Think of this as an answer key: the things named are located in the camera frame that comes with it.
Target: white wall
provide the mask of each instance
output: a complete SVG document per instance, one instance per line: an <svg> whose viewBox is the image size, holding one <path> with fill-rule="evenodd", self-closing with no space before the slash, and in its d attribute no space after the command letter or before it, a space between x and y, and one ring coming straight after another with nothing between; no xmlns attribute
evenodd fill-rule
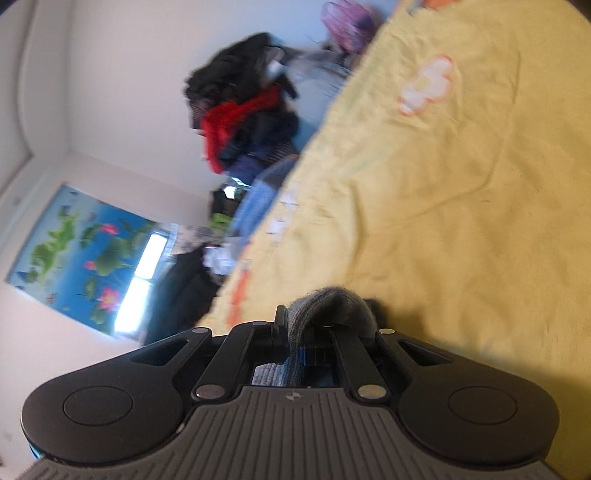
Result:
<svg viewBox="0 0 591 480"><path fill-rule="evenodd" d="M324 0L76 0L70 63L74 150L186 192L219 182L189 128L184 80L258 31L312 46ZM371 2L390 12L394 0Z"/></svg>
<svg viewBox="0 0 591 480"><path fill-rule="evenodd" d="M104 202L163 222L195 223L207 213L200 199L159 181L92 157L71 154L48 178L0 254L4 279L30 230L62 182ZM0 283L0 455L9 480L33 458L20 428L27 395L43 382L128 352L131 340L114 339L51 310L6 283Z"/></svg>
<svg viewBox="0 0 591 480"><path fill-rule="evenodd" d="M72 3L39 0L34 4L20 59L18 91L12 93L12 101L18 100L19 122L31 157L1 192L0 249L46 175L65 161L69 150L66 76ZM11 9L25 6L27 0L18 0L0 20L11 14Z"/></svg>
<svg viewBox="0 0 591 480"><path fill-rule="evenodd" d="M31 155L18 116L18 78L34 0L0 15L0 192Z"/></svg>

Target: red clothing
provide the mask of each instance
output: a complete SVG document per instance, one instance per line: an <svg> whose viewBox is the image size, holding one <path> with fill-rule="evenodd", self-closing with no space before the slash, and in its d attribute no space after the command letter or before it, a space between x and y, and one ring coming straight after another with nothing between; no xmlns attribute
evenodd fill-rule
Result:
<svg viewBox="0 0 591 480"><path fill-rule="evenodd" d="M205 135L205 155L212 171L222 173L225 170L218 154L232 138L238 125L250 113L259 110L275 110L280 106L281 88L278 85L271 85L242 105L233 101L226 102L207 112L201 120L201 128Z"/></svg>

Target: black plastic device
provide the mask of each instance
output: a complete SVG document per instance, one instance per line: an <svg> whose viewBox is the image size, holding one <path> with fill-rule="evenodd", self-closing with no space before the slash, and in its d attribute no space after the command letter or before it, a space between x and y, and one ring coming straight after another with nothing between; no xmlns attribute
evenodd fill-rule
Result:
<svg viewBox="0 0 591 480"><path fill-rule="evenodd" d="M301 388L251 385L288 356L285 315L222 337L198 327L43 384L22 428L44 457L21 479L559 478L543 462L558 427L543 389L391 329L310 327Z"/></svg>

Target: lotus poster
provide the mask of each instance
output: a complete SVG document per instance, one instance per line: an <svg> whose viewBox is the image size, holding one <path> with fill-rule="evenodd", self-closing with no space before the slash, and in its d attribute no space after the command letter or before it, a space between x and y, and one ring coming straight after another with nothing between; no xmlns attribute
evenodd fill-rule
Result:
<svg viewBox="0 0 591 480"><path fill-rule="evenodd" d="M64 185L37 222L7 282L112 335L154 225Z"/></svg>

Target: bed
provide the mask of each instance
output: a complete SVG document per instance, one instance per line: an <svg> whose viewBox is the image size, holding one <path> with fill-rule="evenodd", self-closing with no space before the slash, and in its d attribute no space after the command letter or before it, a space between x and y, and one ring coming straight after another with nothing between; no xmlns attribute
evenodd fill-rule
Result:
<svg viewBox="0 0 591 480"><path fill-rule="evenodd" d="M200 324L331 284L522 375L591 473L591 25L565 0L401 1Z"/></svg>

